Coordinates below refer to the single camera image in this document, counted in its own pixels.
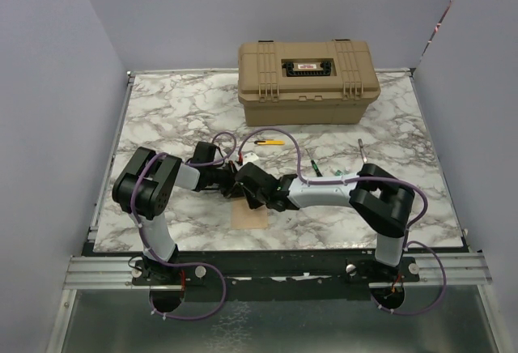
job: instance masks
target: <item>yellow utility knife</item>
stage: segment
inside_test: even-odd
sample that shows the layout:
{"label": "yellow utility knife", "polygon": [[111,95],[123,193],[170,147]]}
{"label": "yellow utility knife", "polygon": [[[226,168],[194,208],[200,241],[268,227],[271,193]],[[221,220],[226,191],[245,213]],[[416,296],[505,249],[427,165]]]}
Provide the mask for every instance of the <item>yellow utility knife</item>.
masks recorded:
{"label": "yellow utility knife", "polygon": [[256,140],[253,142],[256,145],[284,145],[281,140]]}

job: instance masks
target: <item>toolbox lid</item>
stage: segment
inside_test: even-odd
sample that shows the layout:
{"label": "toolbox lid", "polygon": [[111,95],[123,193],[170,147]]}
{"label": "toolbox lid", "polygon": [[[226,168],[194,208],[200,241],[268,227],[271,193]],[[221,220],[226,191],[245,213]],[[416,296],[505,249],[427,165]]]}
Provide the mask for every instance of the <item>toolbox lid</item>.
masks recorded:
{"label": "toolbox lid", "polygon": [[245,43],[239,50],[242,103],[356,100],[370,103],[380,83],[365,41]]}

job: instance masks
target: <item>gray floor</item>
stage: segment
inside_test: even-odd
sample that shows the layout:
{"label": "gray floor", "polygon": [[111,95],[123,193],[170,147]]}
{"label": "gray floor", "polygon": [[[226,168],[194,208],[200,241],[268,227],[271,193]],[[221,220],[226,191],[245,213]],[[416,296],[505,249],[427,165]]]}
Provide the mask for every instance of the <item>gray floor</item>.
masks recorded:
{"label": "gray floor", "polygon": [[[427,305],[437,288],[408,288],[403,308]],[[150,315],[144,291],[84,291],[65,352],[496,352],[476,287],[449,287],[440,307],[397,317],[371,302],[229,302],[204,321]],[[184,304],[182,312],[213,304]]]}

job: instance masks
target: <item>label on toolbox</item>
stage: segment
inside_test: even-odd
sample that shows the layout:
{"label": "label on toolbox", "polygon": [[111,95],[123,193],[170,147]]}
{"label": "label on toolbox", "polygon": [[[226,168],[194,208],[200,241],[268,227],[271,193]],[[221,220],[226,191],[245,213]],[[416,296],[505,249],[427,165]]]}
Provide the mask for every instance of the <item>label on toolbox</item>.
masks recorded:
{"label": "label on toolbox", "polygon": [[316,70],[318,68],[316,64],[297,64],[299,70]]}

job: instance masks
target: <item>cable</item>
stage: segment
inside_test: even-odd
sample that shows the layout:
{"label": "cable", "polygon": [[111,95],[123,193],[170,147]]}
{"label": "cable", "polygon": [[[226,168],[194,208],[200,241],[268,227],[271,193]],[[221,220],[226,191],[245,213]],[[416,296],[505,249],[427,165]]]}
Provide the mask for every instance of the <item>cable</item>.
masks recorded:
{"label": "cable", "polygon": [[153,308],[153,311],[151,313],[157,313],[157,314],[161,315],[164,318],[177,319],[177,320],[180,320],[180,321],[199,321],[201,319],[208,318],[211,315],[217,313],[222,308],[223,304],[225,303],[225,298],[227,297],[227,284],[225,283],[225,277],[223,276],[223,274],[221,273],[221,271],[218,268],[216,268],[215,266],[213,266],[211,264],[207,264],[205,262],[172,263],[172,262],[166,262],[165,260],[162,260],[160,258],[160,256],[158,254],[156,254],[156,252],[151,248],[149,242],[147,242],[147,238],[146,238],[146,236],[144,234],[144,231],[143,231],[142,220],[140,219],[140,215],[138,215],[137,208],[135,206],[135,202],[137,200],[138,189],[140,188],[140,185],[142,184],[142,181],[144,180],[144,177],[146,177],[146,174],[149,172],[149,170],[152,167],[152,165],[158,159],[160,159],[160,158],[162,158],[162,157],[164,157],[166,155],[167,155],[166,153],[159,153],[159,154],[153,156],[153,158],[151,158],[151,160],[149,160],[149,162],[146,164],[146,167],[144,167],[144,169],[142,170],[141,174],[138,176],[137,182],[135,183],[135,186],[133,188],[133,192],[131,193],[131,199],[129,201],[129,208],[131,209],[131,214],[133,214],[133,216],[135,217],[135,220],[137,221],[138,234],[140,235],[140,240],[144,244],[144,248],[147,249],[149,254],[159,264],[162,264],[163,266],[169,266],[171,268],[185,268],[185,267],[188,267],[188,266],[204,266],[206,268],[209,268],[209,269],[213,270],[219,276],[219,278],[221,279],[221,283],[223,285],[223,293],[221,295],[221,300],[219,301],[218,305],[215,308],[210,310],[208,313],[205,313],[205,314],[202,314],[202,315],[198,315],[198,316],[195,316],[195,317],[184,317],[184,316],[181,316],[181,315],[173,315],[171,313],[162,313],[162,312],[158,311],[155,308],[155,306],[153,305],[153,303],[151,301],[151,307]]}
{"label": "cable", "polygon": [[446,270],[444,269],[443,263],[440,260],[439,255],[432,248],[430,248],[429,246],[426,246],[422,242],[410,241],[408,243],[408,245],[411,245],[411,244],[417,244],[417,245],[423,247],[428,252],[430,252],[433,257],[435,257],[435,259],[439,263],[440,272],[441,272],[441,274],[443,274],[443,286],[441,287],[440,294],[439,294],[439,296],[437,296],[437,299],[434,300],[434,302],[432,304],[430,304],[429,306],[427,306],[425,308],[422,308],[421,310],[418,310],[418,311],[403,312],[403,311],[394,310],[393,308],[386,308],[385,306],[382,306],[376,300],[376,298],[374,296],[371,296],[371,299],[374,301],[374,303],[376,303],[376,306],[381,311],[385,311],[386,313],[391,313],[391,314],[394,314],[394,315],[402,315],[403,317],[411,317],[411,316],[414,316],[414,315],[421,315],[421,314],[427,313],[430,310],[432,310],[433,308],[437,307],[440,304],[440,302],[443,301],[444,296],[446,295],[446,286],[447,286]]}
{"label": "cable", "polygon": [[274,126],[266,126],[264,128],[256,129],[251,134],[246,136],[244,138],[243,142],[241,143],[239,149],[237,150],[237,154],[238,155],[241,154],[241,151],[243,150],[244,144],[252,136],[254,136],[255,134],[258,134],[260,132],[264,132],[266,130],[272,130],[274,132],[279,132],[279,133],[285,134],[293,142],[293,145],[295,145],[295,149],[297,151],[297,176],[299,177],[300,181],[302,181],[303,183],[305,183],[307,185],[348,185],[350,183],[355,183],[355,182],[358,182],[358,181],[383,181],[385,183],[396,183],[398,185],[404,185],[405,187],[411,188],[413,191],[415,191],[417,194],[419,194],[419,196],[422,198],[422,210],[413,219],[411,219],[408,222],[408,224],[406,225],[405,239],[403,241],[403,247],[404,248],[406,247],[410,227],[414,223],[418,222],[428,211],[428,198],[427,198],[426,194],[420,188],[418,188],[415,185],[412,185],[412,184],[410,184],[410,183],[408,183],[406,181],[400,181],[399,179],[391,179],[391,178],[387,178],[387,177],[377,177],[377,176],[370,176],[370,177],[367,177],[367,176],[366,177],[360,177],[359,176],[359,177],[355,177],[355,178],[352,178],[352,179],[346,179],[344,181],[342,181],[342,180],[340,180],[340,181],[309,181],[309,180],[305,179],[302,176],[302,170],[301,170],[302,154],[300,153],[299,144],[297,143],[295,138],[290,133],[288,133],[285,130],[282,130],[280,128],[276,128]]}
{"label": "cable", "polygon": [[231,132],[227,132],[227,131],[224,131],[224,132],[219,132],[218,134],[216,134],[213,138],[212,138],[212,143],[214,144],[214,142],[216,141],[216,139],[219,137],[219,136],[223,136],[223,135],[226,135],[226,136],[230,136],[232,137],[232,141],[234,142],[234,146],[232,147],[231,151],[226,154],[223,158],[221,159],[217,159],[217,160],[214,160],[214,161],[211,161],[209,163],[198,163],[198,164],[192,164],[192,163],[186,163],[188,166],[190,167],[193,167],[193,168],[197,168],[197,167],[209,167],[210,165],[216,165],[216,164],[220,164],[220,163],[224,163],[226,159],[230,158],[230,156],[232,156],[232,154],[236,151],[236,147],[237,147],[237,139],[236,139],[236,136],[231,133]]}

